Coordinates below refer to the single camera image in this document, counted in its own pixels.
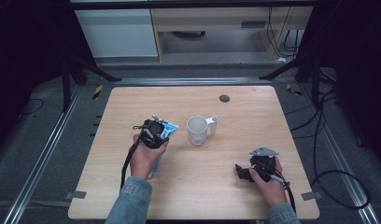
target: wooden table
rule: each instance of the wooden table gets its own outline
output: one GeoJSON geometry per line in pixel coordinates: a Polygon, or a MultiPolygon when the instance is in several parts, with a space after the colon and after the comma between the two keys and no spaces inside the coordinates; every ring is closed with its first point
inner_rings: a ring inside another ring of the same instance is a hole
{"type": "Polygon", "coordinates": [[[171,137],[159,172],[149,180],[148,219],[266,219],[268,206],[254,183],[240,180],[234,165],[250,165],[248,152],[265,146],[280,153],[299,218],[319,216],[281,105],[270,86],[121,87],[111,92],[68,215],[106,218],[120,191],[120,171],[133,126],[152,115],[179,129],[171,137]],[[230,96],[228,103],[219,100],[230,96]],[[218,117],[215,136],[201,147],[188,142],[191,116],[218,117]]]}

